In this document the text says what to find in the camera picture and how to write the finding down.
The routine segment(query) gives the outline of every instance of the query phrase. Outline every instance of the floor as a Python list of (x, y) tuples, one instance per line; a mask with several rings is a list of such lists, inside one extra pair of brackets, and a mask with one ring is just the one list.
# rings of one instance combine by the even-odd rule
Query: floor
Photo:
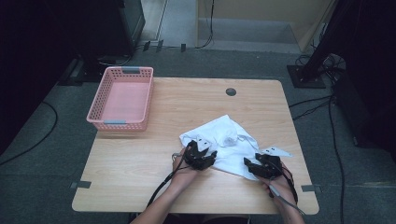
[[(194, 1), (167, 0), (161, 26), (153, 25), (152, 30), (156, 32), (147, 39), (152, 40), (153, 45), (162, 39), (165, 46), (178, 47), (184, 43), (188, 48), (194, 48)], [(153, 24), (160, 22), (161, 10), (157, 11)], [(205, 49), (187, 49), (185, 52), (179, 49), (139, 50), (127, 65), (154, 67), (156, 77), (276, 79), (282, 83), (289, 105), (331, 94), (329, 79), (325, 79), (327, 89), (293, 87), (286, 65), (294, 64), (301, 52), (293, 42), (287, 24), (267, 24), (267, 29), (274, 31), (267, 31), (268, 36), (262, 36), (265, 42), (251, 50), (254, 49), (251, 43), (259, 44), (253, 41), (254, 36), (249, 38), (250, 44), (243, 44), (248, 37), (239, 33), (234, 34), (234, 37), (239, 36), (239, 43), (226, 41), (227, 36), (222, 36), (216, 28), (218, 22), (227, 24), (229, 21), (214, 23), (214, 41)], [(205, 33), (200, 38), (205, 41)], [(129, 214), (126, 213), (76, 212), (71, 206), (76, 193), (71, 183), (80, 180), (96, 135), (86, 116), (97, 88), (98, 83), (84, 83), (79, 87), (54, 86), (45, 101), (55, 111), (40, 105), (1, 155), (0, 162), (3, 162), (32, 148), (54, 127), (50, 135), (31, 151), (0, 165), (0, 223), (128, 222)], [(291, 116), (302, 115), (318, 104), (321, 102), (295, 106), (290, 109)], [(337, 160), (329, 114), (342, 166)], [(346, 224), (395, 223), (396, 166), (387, 151), (355, 147), (353, 134), (336, 104), (302, 116), (294, 121), (294, 125), (311, 180), (318, 190), (320, 210), (316, 215), (304, 217), (306, 223), (341, 223), (341, 216)], [(282, 223), (279, 216), (251, 217), (254, 224)]]
[[(210, 14), (206, 19), (198, 21), (200, 32), (197, 39), (195, 2), (196, 0), (166, 0), (164, 4), (163, 1), (142, 0), (148, 24), (160, 25), (160, 28), (146, 25), (142, 43), (163, 40), (163, 45), (167, 47), (186, 44), (187, 48), (194, 48), (204, 45), (210, 36)], [(213, 19), (212, 27), (213, 37), (206, 49), (301, 53), (286, 22)], [(148, 38), (146, 34), (155, 31), (158, 33), (152, 36), (157, 38)]]

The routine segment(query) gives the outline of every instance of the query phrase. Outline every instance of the person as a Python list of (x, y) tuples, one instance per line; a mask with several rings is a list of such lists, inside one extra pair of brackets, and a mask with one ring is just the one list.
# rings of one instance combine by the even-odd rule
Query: person
[[(183, 155), (184, 151), (185, 148), (183, 148), (179, 154)], [(171, 179), (171, 183), (169, 184), (168, 188), (163, 192), (163, 194), (160, 195), (150, 206), (148, 206), (146, 210), (143, 211), (143, 213), (136, 217), (131, 222), (131, 224), (164, 223), (164, 221), (168, 217), (169, 211), (174, 201), (181, 193), (183, 193), (183, 191), (193, 182), (193, 180), (199, 174), (199, 171), (191, 169), (184, 161), (181, 163), (180, 166), (180, 160), (182, 160), (182, 157), (175, 158), (173, 162), (173, 170), (176, 170), (177, 167), (182, 167), (184, 169), (179, 169), (176, 171)], [(290, 178), (290, 172), (285, 172), (285, 175)], [(284, 176), (281, 175), (272, 180), (265, 179), (259, 176), (257, 177), (262, 182), (262, 186), (267, 193), (271, 192), (269, 186), (272, 185), (286, 201), (296, 206), (296, 203), (294, 202), (294, 197)], [(290, 206), (289, 204), (285, 204), (277, 197), (274, 197), (273, 200), (285, 224), (304, 223), (302, 215), (294, 207)]]

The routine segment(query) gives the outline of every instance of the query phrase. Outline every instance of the forearm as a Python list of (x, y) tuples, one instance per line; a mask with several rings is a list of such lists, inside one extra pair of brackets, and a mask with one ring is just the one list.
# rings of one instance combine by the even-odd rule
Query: forearm
[(168, 188), (146, 210), (140, 214), (133, 224), (160, 224), (166, 219), (172, 204), (180, 195), (181, 190)]
[(285, 205), (280, 213), (283, 218), (283, 223), (285, 224), (304, 224), (303, 217), (301, 216), (300, 212), (297, 211), (295, 208)]

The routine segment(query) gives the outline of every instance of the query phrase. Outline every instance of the hand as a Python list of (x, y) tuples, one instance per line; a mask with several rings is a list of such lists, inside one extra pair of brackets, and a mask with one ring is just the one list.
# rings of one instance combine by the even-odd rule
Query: hand
[[(175, 158), (173, 162), (173, 170), (175, 170), (180, 164), (185, 149), (186, 148), (183, 148), (180, 151), (180, 156)], [(179, 170), (177, 170), (174, 176), (172, 177), (169, 188), (172, 188), (179, 192), (183, 191), (192, 183), (192, 181), (196, 178), (196, 176), (198, 176), (198, 173), (199, 171), (193, 170), (192, 168), (189, 167), (189, 165), (185, 161), (183, 161), (179, 167)]]
[[(283, 162), (282, 162), (282, 169), (285, 171), (284, 172), (285, 176), (287, 176), (288, 179), (291, 179), (291, 173), (289, 172), (285, 164), (283, 164)], [(293, 193), (291, 192), (290, 186), (285, 176), (281, 175), (272, 180), (265, 179), (259, 176), (257, 176), (257, 178), (259, 178), (260, 181), (263, 183), (262, 186), (265, 188), (265, 190), (268, 193), (271, 192), (269, 188), (269, 186), (271, 185), (278, 191), (278, 193), (283, 199), (288, 201), (291, 205), (297, 206), (296, 202), (294, 201)], [(276, 196), (274, 197), (274, 204), (279, 210), (285, 224), (289, 224), (289, 223), (304, 224), (303, 217), (295, 207), (292, 207), (290, 206), (290, 204), (286, 204), (280, 201), (280, 199)]]
[[(282, 162), (282, 168), (283, 168), (284, 174), (288, 177), (288, 179), (291, 179), (291, 174), (290, 174), (290, 172), (288, 172), (288, 168), (285, 166), (285, 164), (283, 162)], [(284, 198), (289, 203), (296, 205), (296, 202), (294, 201), (294, 197), (291, 192), (290, 186), (289, 186), (288, 181), (286, 180), (285, 176), (281, 175), (281, 176), (278, 176), (277, 178), (272, 179), (272, 180), (265, 179), (260, 176), (256, 176), (256, 177), (260, 179), (260, 181), (263, 183), (262, 186), (268, 193), (271, 192), (269, 186), (272, 185), (279, 192), (279, 194), (282, 196), (282, 198)], [(280, 212), (284, 211), (285, 206), (287, 206), (286, 208), (290, 207), (289, 205), (281, 202), (276, 196), (274, 197), (274, 204), (276, 205), (276, 207), (279, 209)]]

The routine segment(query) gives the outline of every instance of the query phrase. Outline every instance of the white cloth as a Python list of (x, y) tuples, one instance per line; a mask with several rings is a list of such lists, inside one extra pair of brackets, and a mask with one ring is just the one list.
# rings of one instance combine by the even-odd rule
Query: white cloth
[(255, 153), (260, 153), (257, 141), (251, 137), (238, 123), (224, 115), (180, 136), (185, 147), (197, 136), (211, 143), (207, 154), (217, 151), (213, 167), (247, 179), (257, 180), (244, 164), (244, 157), (255, 160)]

